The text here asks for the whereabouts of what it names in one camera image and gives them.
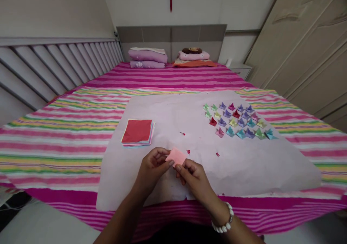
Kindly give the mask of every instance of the white nightstand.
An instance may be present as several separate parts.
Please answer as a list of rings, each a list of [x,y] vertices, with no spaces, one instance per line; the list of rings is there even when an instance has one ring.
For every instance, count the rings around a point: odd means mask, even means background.
[[[251,71],[252,67],[244,65],[242,63],[232,62],[229,66],[229,69],[245,80],[247,78],[247,75]]]

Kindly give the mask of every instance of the striped bedsheet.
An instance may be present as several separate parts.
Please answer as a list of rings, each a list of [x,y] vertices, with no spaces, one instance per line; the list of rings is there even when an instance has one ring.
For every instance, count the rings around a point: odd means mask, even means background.
[[[107,74],[0,129],[0,182],[102,230],[113,212],[95,203],[103,153],[132,95],[235,90],[322,173],[322,186],[308,191],[224,197],[255,232],[290,230],[347,207],[347,135],[260,90],[223,65],[214,68],[131,69],[121,63]],[[174,220],[210,223],[196,201],[143,209],[134,241]]]

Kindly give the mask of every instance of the red origami piece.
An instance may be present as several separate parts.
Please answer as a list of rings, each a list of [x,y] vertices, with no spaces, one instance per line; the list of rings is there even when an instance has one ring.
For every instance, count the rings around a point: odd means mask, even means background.
[[[215,127],[216,124],[217,124],[217,121],[215,121],[213,118],[211,118],[210,125]]]
[[[239,113],[237,112],[237,110],[236,110],[232,116],[234,116],[234,117],[236,117],[236,118],[239,118],[239,117],[240,117],[240,114],[239,114]]]

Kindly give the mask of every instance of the white railing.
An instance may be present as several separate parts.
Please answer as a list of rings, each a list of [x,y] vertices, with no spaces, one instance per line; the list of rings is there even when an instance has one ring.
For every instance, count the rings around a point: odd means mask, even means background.
[[[120,43],[111,38],[0,38],[0,125],[44,107],[121,61]]]

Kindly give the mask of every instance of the bracelet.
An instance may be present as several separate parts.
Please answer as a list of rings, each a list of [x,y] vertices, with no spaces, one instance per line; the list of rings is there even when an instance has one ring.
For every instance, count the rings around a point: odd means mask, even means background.
[[[227,232],[228,230],[231,229],[231,222],[232,222],[232,218],[234,216],[234,211],[232,210],[232,207],[228,202],[225,202],[225,203],[227,204],[227,206],[229,208],[230,219],[224,226],[221,226],[221,227],[216,227],[212,222],[213,229],[218,233],[224,233],[224,232]]]

